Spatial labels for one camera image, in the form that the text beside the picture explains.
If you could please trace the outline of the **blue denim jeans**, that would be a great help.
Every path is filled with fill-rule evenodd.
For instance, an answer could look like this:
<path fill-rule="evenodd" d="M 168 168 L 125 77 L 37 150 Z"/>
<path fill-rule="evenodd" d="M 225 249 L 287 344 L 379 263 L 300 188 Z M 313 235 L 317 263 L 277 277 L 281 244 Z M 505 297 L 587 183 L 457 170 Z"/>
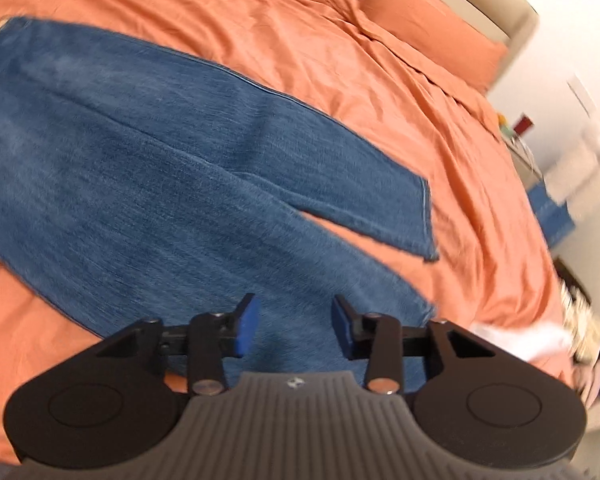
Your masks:
<path fill-rule="evenodd" d="M 90 332 L 253 294 L 230 382 L 344 370 L 336 296 L 411 326 L 434 309 L 331 224 L 437 258 L 427 181 L 309 105 L 108 30 L 0 28 L 0 261 Z"/>

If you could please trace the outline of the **orange bed sheet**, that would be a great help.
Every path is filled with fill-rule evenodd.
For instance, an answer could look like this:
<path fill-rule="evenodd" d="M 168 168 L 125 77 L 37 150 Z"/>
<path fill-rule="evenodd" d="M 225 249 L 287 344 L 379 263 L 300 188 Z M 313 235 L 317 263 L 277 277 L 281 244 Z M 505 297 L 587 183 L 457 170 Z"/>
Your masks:
<path fill-rule="evenodd" d="M 430 187 L 440 257 L 329 231 L 468 327 L 562 322 L 550 253 L 486 98 L 369 18 L 358 0 L 0 0 L 206 58 L 339 120 Z"/>

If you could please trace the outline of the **blue storage box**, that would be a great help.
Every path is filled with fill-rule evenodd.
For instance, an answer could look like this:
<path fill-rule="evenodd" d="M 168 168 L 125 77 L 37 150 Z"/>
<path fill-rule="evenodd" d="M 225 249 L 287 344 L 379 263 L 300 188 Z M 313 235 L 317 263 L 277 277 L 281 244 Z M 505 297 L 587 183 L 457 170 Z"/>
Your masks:
<path fill-rule="evenodd" d="M 558 205 L 548 196 L 545 184 L 538 182 L 527 192 L 532 211 L 549 248 L 557 246 L 575 228 L 566 203 Z"/>

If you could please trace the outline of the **white bedside furniture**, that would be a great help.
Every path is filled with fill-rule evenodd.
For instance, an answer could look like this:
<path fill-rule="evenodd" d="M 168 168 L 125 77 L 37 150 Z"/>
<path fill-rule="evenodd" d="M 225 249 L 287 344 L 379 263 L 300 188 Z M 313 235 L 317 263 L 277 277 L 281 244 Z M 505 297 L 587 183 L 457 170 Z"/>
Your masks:
<path fill-rule="evenodd" d="M 553 203 L 565 205 L 570 216 L 581 221 L 600 206 L 600 111 L 577 76 L 568 86 L 588 119 L 577 141 L 544 172 L 543 184 Z"/>

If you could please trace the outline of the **orange pillow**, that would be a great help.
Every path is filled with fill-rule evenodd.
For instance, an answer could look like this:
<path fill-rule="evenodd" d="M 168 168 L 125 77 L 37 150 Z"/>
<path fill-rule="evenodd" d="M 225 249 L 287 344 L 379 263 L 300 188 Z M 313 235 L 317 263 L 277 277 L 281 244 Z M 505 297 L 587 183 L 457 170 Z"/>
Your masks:
<path fill-rule="evenodd" d="M 486 93 L 507 47 L 461 18 L 442 0 L 360 0 L 375 24 L 468 86 Z"/>

